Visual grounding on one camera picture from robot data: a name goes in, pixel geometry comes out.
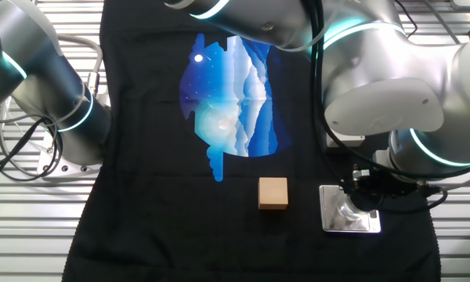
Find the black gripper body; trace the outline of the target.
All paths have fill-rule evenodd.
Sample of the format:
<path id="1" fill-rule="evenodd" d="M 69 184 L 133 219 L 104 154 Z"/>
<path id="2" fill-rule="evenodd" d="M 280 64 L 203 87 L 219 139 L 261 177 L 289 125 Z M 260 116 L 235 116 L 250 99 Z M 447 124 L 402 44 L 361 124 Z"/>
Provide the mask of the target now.
<path id="1" fill-rule="evenodd" d="M 396 184 L 396 179 L 389 172 L 378 168 L 369 169 L 368 182 L 372 186 L 393 186 Z"/>

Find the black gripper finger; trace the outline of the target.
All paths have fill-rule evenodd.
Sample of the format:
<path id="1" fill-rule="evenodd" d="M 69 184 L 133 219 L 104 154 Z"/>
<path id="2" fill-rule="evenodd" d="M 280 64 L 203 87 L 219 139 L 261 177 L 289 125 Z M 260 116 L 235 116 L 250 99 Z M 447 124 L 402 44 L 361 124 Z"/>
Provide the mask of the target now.
<path id="1" fill-rule="evenodd" d="M 347 194 L 369 193 L 372 191 L 371 184 L 371 170 L 369 168 L 361 168 L 359 165 L 354 164 L 352 168 L 352 182 Z"/>

